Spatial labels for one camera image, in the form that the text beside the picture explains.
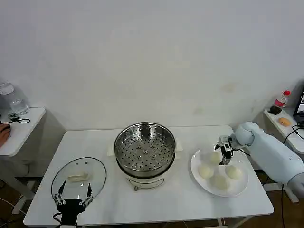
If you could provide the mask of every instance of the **table leg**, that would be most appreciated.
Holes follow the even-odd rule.
[[[222,220],[218,218],[218,226],[222,227],[223,226],[223,223],[222,223]]]
[[[282,184],[279,184],[279,183],[265,184],[264,185],[264,190],[265,191],[282,190]],[[290,201],[292,201],[293,203],[298,203],[299,202],[299,199],[297,198],[296,195],[293,194],[293,192],[290,190],[289,187],[284,186],[284,191],[288,195]]]
[[[245,222],[247,222],[249,219],[251,219],[253,216],[247,216],[245,218],[243,218],[242,220],[240,220],[239,222],[237,222],[236,224],[232,225],[232,226],[228,226],[229,228],[237,228],[240,225],[244,224]]]
[[[20,192],[26,198],[34,198],[35,194],[27,186],[18,181],[14,175],[11,174],[11,171],[6,170],[4,167],[1,167],[0,179]]]
[[[35,184],[34,181],[29,181],[28,184],[27,184],[27,187],[28,187],[29,189],[32,189],[33,186],[34,186],[34,184]],[[26,198],[25,196],[21,195],[20,198],[19,198],[19,200],[18,200],[18,202],[16,203],[16,205],[15,205],[15,207],[14,207],[14,209],[12,210],[11,213],[12,213],[13,215],[18,215],[18,214],[20,213],[20,211],[22,210],[22,208],[23,208],[23,206],[24,206],[24,204],[25,204],[25,202],[26,202],[27,200],[33,200],[33,198]]]

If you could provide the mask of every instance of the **robotic arm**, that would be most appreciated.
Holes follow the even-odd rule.
[[[296,196],[304,197],[302,159],[255,123],[245,122],[230,136],[220,136],[215,147],[221,148],[223,154],[220,165],[229,164],[233,151],[243,147],[271,179],[288,186]]]

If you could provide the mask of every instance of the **plastic bottle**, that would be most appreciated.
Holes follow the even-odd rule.
[[[275,100],[275,105],[277,107],[280,107],[280,108],[284,108],[288,102],[288,96],[290,95],[290,91],[288,90],[285,90],[283,92],[283,95],[278,97],[276,100]]]
[[[13,112],[17,115],[28,113],[29,106],[15,92],[15,88],[11,83],[5,82],[0,84],[0,94],[9,103]]]

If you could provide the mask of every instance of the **cable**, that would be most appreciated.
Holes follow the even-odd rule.
[[[3,223],[3,224],[1,225],[1,227],[5,226],[5,225],[6,225],[6,227],[7,227],[7,221],[5,221],[3,218],[0,218],[0,221]]]
[[[59,219],[56,218],[56,216],[58,216],[58,215],[62,215],[62,213],[56,213],[56,214],[54,214],[54,215],[53,215],[53,219],[55,219],[57,222],[60,223],[59,225],[61,225],[61,221],[60,221]]]
[[[14,205],[14,204],[12,204],[12,203],[6,201],[5,199],[2,199],[2,198],[0,197],[0,200],[6,202],[6,203],[8,203],[8,204],[10,204],[13,208],[15,208],[15,205]]]
[[[299,129],[304,129],[303,127],[301,127],[301,126],[299,125],[299,123],[297,123],[297,125],[292,126],[292,129],[293,129],[293,131],[290,132],[290,133],[285,137],[285,139],[284,139],[284,141],[283,141],[283,144],[285,144],[287,138],[288,138],[292,133],[296,133],[297,135],[299,135],[299,136],[301,137],[301,139],[304,140],[304,138],[299,134],[299,132],[297,132],[297,130],[299,130]]]
[[[269,180],[269,177],[267,176],[266,181],[264,182],[264,184],[262,184],[262,186],[264,186],[265,184],[267,184],[268,180]]]
[[[245,152],[245,151],[243,151],[242,149],[233,150],[233,151],[241,151],[241,152],[243,152],[244,154],[246,154],[247,156],[250,156],[250,154],[249,154],[249,153],[246,153],[246,152]]]
[[[23,220],[23,218],[19,218],[19,219],[15,219],[15,220],[8,221],[8,222],[2,224],[2,225],[0,226],[0,228],[1,228],[1,227],[4,227],[4,226],[8,227],[7,225],[8,225],[9,223],[18,222],[18,221],[20,221],[20,220]]]
[[[183,221],[183,222],[184,222],[185,226],[188,228],[188,226],[187,226],[187,224],[185,223],[185,221]]]
[[[2,122],[0,121],[0,124],[10,124],[10,123],[13,123],[13,122],[18,122],[19,124],[28,124],[30,122],[30,119],[26,118],[26,119],[18,119],[18,120],[13,120],[13,121],[8,121],[8,122]]]
[[[281,214],[282,214],[282,223],[283,223],[283,228],[285,228],[285,223],[284,223],[284,213],[283,213],[283,194],[284,193],[284,185],[282,184],[282,194],[281,194]]]

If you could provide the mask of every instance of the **white plate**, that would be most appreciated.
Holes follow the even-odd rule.
[[[234,160],[233,157],[229,165],[234,165],[242,170],[243,175],[239,180],[231,179],[225,173],[225,168],[227,165],[212,165],[209,161],[210,152],[202,152],[200,150],[196,151],[191,158],[191,171],[197,181],[197,183],[202,186],[208,192],[222,197],[235,197],[241,194],[247,187],[249,176],[246,167],[241,161]],[[199,167],[201,165],[208,165],[214,170],[214,174],[219,173],[226,177],[230,182],[230,187],[227,190],[220,190],[211,185],[210,179],[203,179],[199,174]]]

